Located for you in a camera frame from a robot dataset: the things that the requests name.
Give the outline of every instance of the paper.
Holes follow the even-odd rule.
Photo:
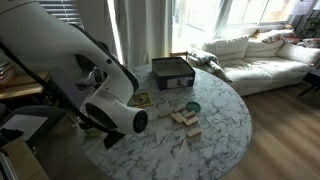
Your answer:
[[[23,131],[22,138],[27,141],[46,122],[48,117],[16,114],[0,129],[18,129]]]

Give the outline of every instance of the window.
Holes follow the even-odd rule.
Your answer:
[[[285,22],[295,0],[236,0],[232,2],[228,25]]]
[[[189,46],[199,38],[210,36],[216,7],[220,0],[175,0],[173,23],[173,48]]]
[[[83,28],[75,0],[38,0],[47,12],[58,19]]]
[[[279,25],[289,19],[296,0],[175,0],[173,50],[219,38],[226,28]]]

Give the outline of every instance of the marble table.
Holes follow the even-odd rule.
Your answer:
[[[114,179],[218,179],[242,158],[251,139],[251,118],[240,96],[225,82],[195,69],[193,87],[158,90],[151,66],[132,70],[139,91],[148,91],[153,106],[144,108],[149,116],[146,130],[126,135],[111,149],[103,139],[78,137],[86,155],[101,171]],[[160,110],[194,101],[201,105],[197,124],[190,127],[158,118]],[[186,132],[201,128],[201,135],[188,138]]]

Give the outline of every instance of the floor lamp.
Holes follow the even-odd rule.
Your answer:
[[[312,5],[312,0],[297,0],[293,4],[293,7],[292,7],[289,15],[301,16],[300,19],[299,19],[299,22],[296,25],[296,27],[294,28],[294,30],[296,30],[297,27],[299,26],[303,16],[308,14],[311,5]]]
[[[314,11],[320,11],[320,0],[317,1],[317,4],[314,5],[312,13],[310,14],[309,18],[312,17]]]

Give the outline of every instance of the sofa armrest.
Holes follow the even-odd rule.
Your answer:
[[[317,61],[319,61],[320,49],[285,44],[279,49],[276,55],[284,59],[298,61],[314,66],[317,64]]]

